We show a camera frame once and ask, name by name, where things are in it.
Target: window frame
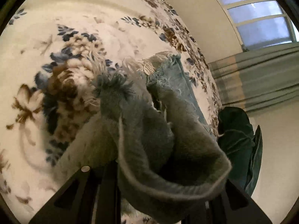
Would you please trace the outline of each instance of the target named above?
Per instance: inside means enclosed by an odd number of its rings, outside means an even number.
[[[240,2],[230,3],[230,4],[227,4],[227,5],[224,5],[221,2],[221,0],[217,0],[219,5],[222,7],[224,13],[228,17],[229,21],[231,22],[231,25],[234,28],[234,31],[237,35],[237,38],[238,38],[239,43],[240,43],[243,50],[246,50],[246,49],[245,49],[243,40],[241,38],[241,35],[238,32],[237,27],[241,26],[241,25],[250,24],[250,23],[257,22],[257,21],[265,20],[265,19],[285,17],[286,23],[287,23],[287,26],[288,26],[288,30],[289,30],[290,35],[291,35],[291,40],[292,40],[292,42],[297,42],[296,35],[295,35],[295,30],[294,30],[293,25],[292,25],[292,21],[289,18],[289,16],[286,14],[285,10],[279,4],[278,5],[281,8],[282,14],[269,15],[269,16],[264,16],[264,17],[260,17],[260,18],[254,18],[254,19],[250,19],[250,20],[245,20],[245,21],[240,22],[240,23],[235,23],[234,20],[232,19],[231,15],[230,15],[230,13],[229,13],[229,11],[228,11],[229,9],[234,8],[234,7],[238,7],[238,6],[242,6],[242,5],[246,5],[246,4],[251,4],[251,3],[257,3],[257,2],[266,2],[266,1],[276,1],[276,0],[243,0],[243,1],[240,1]]]

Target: blue flower pattern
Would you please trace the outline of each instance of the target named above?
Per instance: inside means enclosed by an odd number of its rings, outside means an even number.
[[[14,23],[14,21],[15,21],[16,19],[19,19],[20,16],[23,16],[23,15],[25,15],[25,14],[27,14],[27,13],[24,12],[24,8],[18,10],[18,11],[14,14],[14,16],[11,18],[11,20],[8,22],[8,24],[9,24],[9,25],[13,25],[13,23]]]

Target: towel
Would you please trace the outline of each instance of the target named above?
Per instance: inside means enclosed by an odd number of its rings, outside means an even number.
[[[231,164],[199,122],[180,57],[162,58],[148,77],[129,68],[99,75],[96,96],[118,147],[122,196],[158,223],[170,224],[217,196]]]

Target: white wall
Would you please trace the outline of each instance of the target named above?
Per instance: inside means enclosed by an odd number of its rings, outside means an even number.
[[[166,0],[177,11],[210,63],[242,52],[237,35],[217,0]]]
[[[263,136],[261,171],[252,198],[273,224],[279,224],[299,195],[299,99],[251,117]]]

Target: dark green cloth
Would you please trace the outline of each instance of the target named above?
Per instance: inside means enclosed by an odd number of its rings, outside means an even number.
[[[262,161],[262,134],[258,126],[254,135],[245,111],[236,107],[225,107],[218,115],[218,145],[232,164],[229,179],[234,180],[249,195],[252,195],[258,180]]]

